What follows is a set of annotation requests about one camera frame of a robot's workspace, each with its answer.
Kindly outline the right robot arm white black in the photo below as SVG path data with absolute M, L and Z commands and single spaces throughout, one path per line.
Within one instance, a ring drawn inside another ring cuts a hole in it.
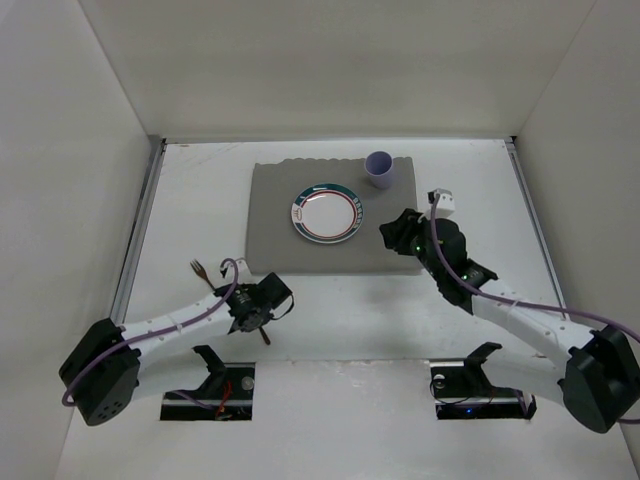
M 516 298 L 495 272 L 468 256 L 466 238 L 451 220 L 428 220 L 406 209 L 379 231 L 386 249 L 419 261 L 451 305 L 503 328 L 549 360 L 549 371 L 526 375 L 581 425 L 606 433 L 627 422 L 639 401 L 639 361 L 630 344 L 638 334 L 612 320 L 593 329 L 570 321 L 569 309 Z

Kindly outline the brown wooden spoon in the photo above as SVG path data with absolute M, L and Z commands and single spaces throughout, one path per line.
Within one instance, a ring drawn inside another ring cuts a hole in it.
M 268 345 L 268 346 L 271 345 L 271 340 L 270 340 L 269 336 L 267 335 L 265 329 L 263 327 L 259 327 L 259 332 L 260 332 L 260 335 L 261 335 L 263 341 L 265 342 L 265 344 Z

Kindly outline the brown wooden fork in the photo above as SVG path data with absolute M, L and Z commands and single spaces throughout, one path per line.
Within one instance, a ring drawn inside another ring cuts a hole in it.
M 211 282 L 211 280 L 209 279 L 209 276 L 207 274 L 206 269 L 201 265 L 201 263 L 194 259 L 190 262 L 190 266 L 193 270 L 193 272 L 201 279 L 203 280 L 208 286 L 209 288 L 214 291 L 215 290 L 215 286 L 213 285 L 213 283 Z

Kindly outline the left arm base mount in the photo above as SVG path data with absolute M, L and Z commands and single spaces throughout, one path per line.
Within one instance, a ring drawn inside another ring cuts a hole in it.
M 161 421 L 250 421 L 253 416 L 255 363 L 224 363 L 210 346 L 192 349 L 206 375 L 193 389 L 163 395 Z

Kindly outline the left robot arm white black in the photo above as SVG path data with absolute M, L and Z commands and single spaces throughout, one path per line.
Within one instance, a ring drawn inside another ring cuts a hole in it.
M 225 394 L 227 368 L 212 339 L 250 333 L 291 311 L 292 290 L 275 273 L 259 282 L 238 277 L 211 285 L 203 299 L 159 317 L 124 326 L 95 322 L 59 369 L 62 403 L 76 408 L 89 426 L 120 414 L 132 401 L 171 393 L 196 404 Z

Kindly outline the grey cloth napkin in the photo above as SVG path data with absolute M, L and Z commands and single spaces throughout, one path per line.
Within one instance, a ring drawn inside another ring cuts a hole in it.
M 365 173 L 363 159 L 285 159 L 254 166 L 244 257 L 255 274 L 416 275 L 417 260 L 384 246 L 379 226 L 417 208 L 413 160 L 393 160 L 394 180 L 378 189 Z M 335 183 L 362 201 L 364 218 L 350 239 L 322 245 L 305 239 L 291 221 L 291 207 L 305 189 Z

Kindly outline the white plate with green rim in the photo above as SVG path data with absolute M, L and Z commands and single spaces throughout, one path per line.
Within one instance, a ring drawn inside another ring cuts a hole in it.
M 303 190 L 291 206 L 294 229 L 306 240 L 330 245 L 347 241 L 360 229 L 364 206 L 348 187 L 320 183 Z

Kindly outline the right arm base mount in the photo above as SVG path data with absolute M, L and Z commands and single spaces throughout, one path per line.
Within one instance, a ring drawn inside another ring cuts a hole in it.
M 486 342 L 463 358 L 429 361 L 429 391 L 438 420 L 531 420 L 536 397 L 521 390 L 492 385 L 482 367 L 502 346 Z

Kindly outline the purple plastic cup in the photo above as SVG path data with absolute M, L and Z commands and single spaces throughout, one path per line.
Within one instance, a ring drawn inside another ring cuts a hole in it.
M 394 160 L 384 151 L 369 154 L 364 162 L 366 174 L 371 183 L 378 189 L 389 189 L 395 178 Z

